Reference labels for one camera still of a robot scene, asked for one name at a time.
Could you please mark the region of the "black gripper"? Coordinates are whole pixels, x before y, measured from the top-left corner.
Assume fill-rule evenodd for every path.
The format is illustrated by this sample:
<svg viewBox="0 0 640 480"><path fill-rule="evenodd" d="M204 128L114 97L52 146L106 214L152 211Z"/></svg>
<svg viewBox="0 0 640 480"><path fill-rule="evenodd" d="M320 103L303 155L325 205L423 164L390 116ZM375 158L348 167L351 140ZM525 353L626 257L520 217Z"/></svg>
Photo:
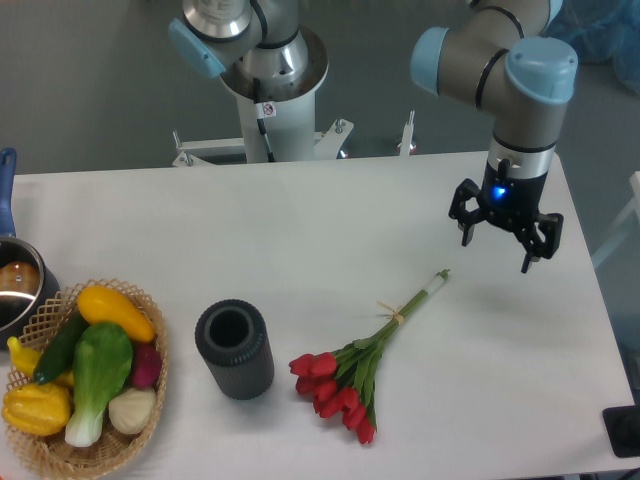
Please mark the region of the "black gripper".
<svg viewBox="0 0 640 480"><path fill-rule="evenodd" d="M461 245L473 239L475 226L489 224L516 234L525 249L521 272L526 274L540 259L551 259L560 245L564 216L539 212L539 202L547 173L535 177L514 177L509 159L487 159L481 189L471 179L463 180L455 189L449 217L457 221L462 232ZM470 200L478 201L473 210Z"/></svg>

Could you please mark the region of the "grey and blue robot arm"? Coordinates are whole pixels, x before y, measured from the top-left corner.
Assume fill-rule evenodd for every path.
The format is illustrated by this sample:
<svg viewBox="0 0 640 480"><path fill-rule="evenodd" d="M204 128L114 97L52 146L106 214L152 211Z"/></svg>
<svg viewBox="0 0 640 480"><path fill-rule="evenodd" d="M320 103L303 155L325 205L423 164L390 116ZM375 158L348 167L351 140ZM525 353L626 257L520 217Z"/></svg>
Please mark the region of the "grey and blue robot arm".
<svg viewBox="0 0 640 480"><path fill-rule="evenodd" d="M487 222L512 233L526 263L557 251L563 218L539 202L574 92L578 58L544 36L557 1L474 1L461 29L433 27L417 41L410 76L420 88L495 120L481 184L463 181L449 215L464 243ZM251 163L319 160L336 148L315 131L326 49L299 21L295 1L186 1L168 28L190 67L235 96Z"/></svg>

